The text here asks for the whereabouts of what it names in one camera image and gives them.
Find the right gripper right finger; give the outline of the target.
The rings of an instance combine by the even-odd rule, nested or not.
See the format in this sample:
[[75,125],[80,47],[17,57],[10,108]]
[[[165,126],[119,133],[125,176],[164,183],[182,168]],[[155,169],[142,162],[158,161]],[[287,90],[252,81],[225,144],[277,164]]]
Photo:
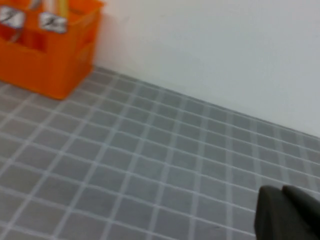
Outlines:
[[303,221],[320,239],[320,202],[305,191],[293,185],[284,185],[283,194],[290,200]]

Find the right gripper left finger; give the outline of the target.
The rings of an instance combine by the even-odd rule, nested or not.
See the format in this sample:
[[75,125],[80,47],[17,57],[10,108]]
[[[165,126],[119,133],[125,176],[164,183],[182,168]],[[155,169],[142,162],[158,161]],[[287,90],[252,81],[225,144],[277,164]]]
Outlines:
[[261,186],[254,218],[257,240],[316,240],[282,188]]

